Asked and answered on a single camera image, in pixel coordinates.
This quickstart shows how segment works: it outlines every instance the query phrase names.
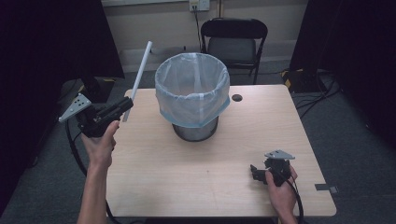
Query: person's right hand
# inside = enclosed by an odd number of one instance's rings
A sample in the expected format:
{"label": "person's right hand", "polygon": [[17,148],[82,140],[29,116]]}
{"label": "person's right hand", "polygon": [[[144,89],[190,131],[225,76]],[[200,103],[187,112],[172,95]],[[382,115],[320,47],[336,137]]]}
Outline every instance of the person's right hand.
{"label": "person's right hand", "polygon": [[[297,173],[290,166],[291,177],[289,182],[292,184],[297,179]],[[293,214],[293,208],[296,204],[296,196],[291,186],[285,181],[280,187],[274,183],[274,177],[271,172],[265,172],[265,179],[268,184],[271,205],[276,210],[282,224],[297,223]]]}

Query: clear plastic liner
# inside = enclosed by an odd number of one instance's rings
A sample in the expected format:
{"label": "clear plastic liner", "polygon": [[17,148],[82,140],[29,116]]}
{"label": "clear plastic liner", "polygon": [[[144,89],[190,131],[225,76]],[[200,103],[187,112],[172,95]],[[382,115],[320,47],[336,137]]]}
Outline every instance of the clear plastic liner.
{"label": "clear plastic liner", "polygon": [[230,104],[227,67],[208,54],[169,58],[157,69],[155,88],[161,114],[184,128],[203,128]]}

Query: folding chair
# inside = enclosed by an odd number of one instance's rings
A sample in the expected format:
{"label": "folding chair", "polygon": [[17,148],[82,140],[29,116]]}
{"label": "folding chair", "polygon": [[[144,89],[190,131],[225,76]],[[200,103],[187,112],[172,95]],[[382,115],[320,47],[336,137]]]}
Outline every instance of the folding chair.
{"label": "folding chair", "polygon": [[[227,68],[255,69],[253,85],[259,72],[262,45],[267,37],[267,26],[255,19],[215,18],[201,27],[202,53],[221,60]],[[205,38],[209,38],[206,47]],[[260,41],[256,50],[256,40]]]}

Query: electrical outlet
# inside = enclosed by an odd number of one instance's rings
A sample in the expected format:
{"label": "electrical outlet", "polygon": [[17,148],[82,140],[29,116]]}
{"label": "electrical outlet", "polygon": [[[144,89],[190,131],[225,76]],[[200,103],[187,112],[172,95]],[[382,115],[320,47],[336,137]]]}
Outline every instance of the electrical outlet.
{"label": "electrical outlet", "polygon": [[189,0],[190,11],[193,12],[194,8],[197,11],[208,11],[210,9],[210,0]]}
{"label": "electrical outlet", "polygon": [[194,8],[198,11],[199,7],[199,0],[189,0],[189,5],[190,5],[190,11],[194,11]]}

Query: trash can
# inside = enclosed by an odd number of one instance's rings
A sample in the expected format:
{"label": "trash can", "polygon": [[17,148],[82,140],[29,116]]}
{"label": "trash can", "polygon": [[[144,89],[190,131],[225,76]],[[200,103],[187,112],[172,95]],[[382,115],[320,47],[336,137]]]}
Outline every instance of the trash can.
{"label": "trash can", "polygon": [[155,74],[160,112],[176,134],[191,142],[212,136],[219,114],[230,104],[230,76],[219,59],[182,53],[167,59]]}

